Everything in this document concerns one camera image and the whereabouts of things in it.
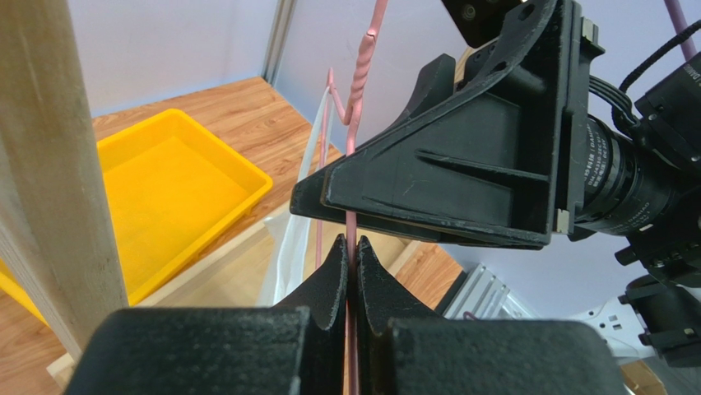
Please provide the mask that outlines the white tank top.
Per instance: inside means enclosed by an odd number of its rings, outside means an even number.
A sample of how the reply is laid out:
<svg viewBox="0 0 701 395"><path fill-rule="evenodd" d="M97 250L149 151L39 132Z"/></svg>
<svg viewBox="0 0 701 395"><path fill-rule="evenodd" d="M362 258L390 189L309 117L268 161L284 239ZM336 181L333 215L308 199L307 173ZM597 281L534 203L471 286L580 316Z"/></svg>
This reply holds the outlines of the white tank top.
<svg viewBox="0 0 701 395"><path fill-rule="evenodd" d="M326 164L327 143L327 111L330 89L323 92L316 118L299 168L298 180L319 170ZM319 164L312 166L313 154L319 151ZM305 257L309 246L309 232L312 220L290 214L285 208L282 213L270 216L263 221L274 241L273 251L267 266L262 288L256 301L257 307L271 307L282 301L295 290L304 280Z"/></svg>

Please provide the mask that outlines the wooden clothes rack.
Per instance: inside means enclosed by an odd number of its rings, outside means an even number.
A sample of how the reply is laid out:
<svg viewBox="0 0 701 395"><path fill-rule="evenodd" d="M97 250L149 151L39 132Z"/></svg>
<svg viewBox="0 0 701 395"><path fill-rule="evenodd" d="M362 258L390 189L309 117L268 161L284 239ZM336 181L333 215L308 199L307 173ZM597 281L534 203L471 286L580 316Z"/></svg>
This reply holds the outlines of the wooden clothes rack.
<svg viewBox="0 0 701 395"><path fill-rule="evenodd" d="M68 5L1 4L1 257L81 357L130 305Z"/></svg>

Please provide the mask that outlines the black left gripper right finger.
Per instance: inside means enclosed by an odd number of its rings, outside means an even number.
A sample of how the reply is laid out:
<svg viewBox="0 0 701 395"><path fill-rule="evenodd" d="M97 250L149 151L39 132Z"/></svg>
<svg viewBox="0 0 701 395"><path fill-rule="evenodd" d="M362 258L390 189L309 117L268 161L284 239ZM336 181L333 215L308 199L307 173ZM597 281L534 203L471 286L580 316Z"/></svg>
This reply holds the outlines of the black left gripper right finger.
<svg viewBox="0 0 701 395"><path fill-rule="evenodd" d="M450 320L357 252L362 394L623 394L602 337L573 321Z"/></svg>

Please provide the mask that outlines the pink wire hanger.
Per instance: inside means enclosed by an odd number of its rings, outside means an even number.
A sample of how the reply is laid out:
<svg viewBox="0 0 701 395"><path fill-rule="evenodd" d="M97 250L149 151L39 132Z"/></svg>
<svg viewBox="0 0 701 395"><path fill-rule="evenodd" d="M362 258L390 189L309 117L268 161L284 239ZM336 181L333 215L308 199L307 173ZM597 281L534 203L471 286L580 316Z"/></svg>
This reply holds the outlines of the pink wire hanger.
<svg viewBox="0 0 701 395"><path fill-rule="evenodd" d="M339 165L332 167L330 175L335 178L334 183L342 185L345 192L351 190L355 178L351 176L352 170L358 169L359 157L355 153L356 138L364 105L364 89L369 77L371 61L377 46L379 32L383 24L383 18L388 7L387 1L377 1L369 28L363 35L355 61L355 70L350 84L346 106L341 105L341 98L334 80L334 71L327 73L327 94L333 99L337 109L338 118L348 127L346 134L346 157ZM346 212L346 242L349 257L347 278L347 367L349 379L349 393L360 393L360 368L358 357L358 329L357 329L357 215L353 211Z"/></svg>

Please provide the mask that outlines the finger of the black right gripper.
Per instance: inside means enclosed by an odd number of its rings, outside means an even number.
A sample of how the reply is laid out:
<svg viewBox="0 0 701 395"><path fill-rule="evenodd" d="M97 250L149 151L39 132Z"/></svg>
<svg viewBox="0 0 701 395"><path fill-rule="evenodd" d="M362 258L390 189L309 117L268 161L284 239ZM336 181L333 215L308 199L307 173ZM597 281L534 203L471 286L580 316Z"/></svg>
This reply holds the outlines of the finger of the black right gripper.
<svg viewBox="0 0 701 395"><path fill-rule="evenodd" d="M410 133L412 124L454 93L456 61L441 54L424 65L404 110L385 130L360 145L358 169L350 191L334 183L332 167L341 159L299 181L293 188L292 213L344 223L357 215L360 228L439 244L490 247L492 235L480 234L485 220L467 219L485 195L478 181L447 161L466 125L438 121Z"/></svg>

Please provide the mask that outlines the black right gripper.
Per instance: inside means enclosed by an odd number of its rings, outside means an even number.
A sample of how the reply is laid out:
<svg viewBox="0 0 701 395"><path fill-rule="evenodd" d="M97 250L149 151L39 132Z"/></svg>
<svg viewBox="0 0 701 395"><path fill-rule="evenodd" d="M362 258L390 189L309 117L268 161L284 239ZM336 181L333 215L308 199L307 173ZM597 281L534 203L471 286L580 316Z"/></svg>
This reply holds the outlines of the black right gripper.
<svg viewBox="0 0 701 395"><path fill-rule="evenodd" d="M320 216L409 239L542 247L555 232L629 237L671 215L671 169L588 113L602 54L574 1L447 1L477 47L442 54L397 120L320 172Z"/></svg>

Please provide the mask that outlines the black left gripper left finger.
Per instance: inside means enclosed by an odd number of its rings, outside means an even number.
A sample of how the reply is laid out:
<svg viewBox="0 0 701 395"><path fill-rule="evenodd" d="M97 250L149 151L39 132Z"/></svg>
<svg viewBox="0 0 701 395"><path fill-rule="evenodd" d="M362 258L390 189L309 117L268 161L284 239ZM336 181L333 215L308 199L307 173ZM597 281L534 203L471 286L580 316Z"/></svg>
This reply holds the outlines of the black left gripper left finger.
<svg viewBox="0 0 701 395"><path fill-rule="evenodd" d="M267 308L130 308L89 341L69 394L340 394L349 256Z"/></svg>

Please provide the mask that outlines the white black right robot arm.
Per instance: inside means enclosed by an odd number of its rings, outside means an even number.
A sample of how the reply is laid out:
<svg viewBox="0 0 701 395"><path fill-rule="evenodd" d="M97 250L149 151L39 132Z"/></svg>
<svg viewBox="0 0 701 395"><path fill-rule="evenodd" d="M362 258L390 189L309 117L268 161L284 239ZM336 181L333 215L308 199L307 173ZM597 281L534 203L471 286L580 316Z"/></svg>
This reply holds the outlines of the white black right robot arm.
<svg viewBox="0 0 701 395"><path fill-rule="evenodd" d="M389 235L466 247L539 250L622 236L621 265L646 275L583 315L615 355L700 364L700 58L643 97L627 94L680 30L618 86L590 73L598 29L574 1L446 1L476 52L426 64L397 120L299 181L290 209Z"/></svg>

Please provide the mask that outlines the yellow plastic tray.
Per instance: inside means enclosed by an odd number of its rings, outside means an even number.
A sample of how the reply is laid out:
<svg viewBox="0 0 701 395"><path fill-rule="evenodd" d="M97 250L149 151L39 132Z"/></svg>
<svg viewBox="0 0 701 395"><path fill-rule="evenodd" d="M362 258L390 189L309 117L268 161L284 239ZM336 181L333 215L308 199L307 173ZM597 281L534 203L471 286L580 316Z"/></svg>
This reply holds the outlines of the yellow plastic tray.
<svg viewBox="0 0 701 395"><path fill-rule="evenodd" d="M247 216L272 178L180 109L97 143L130 305Z"/></svg>

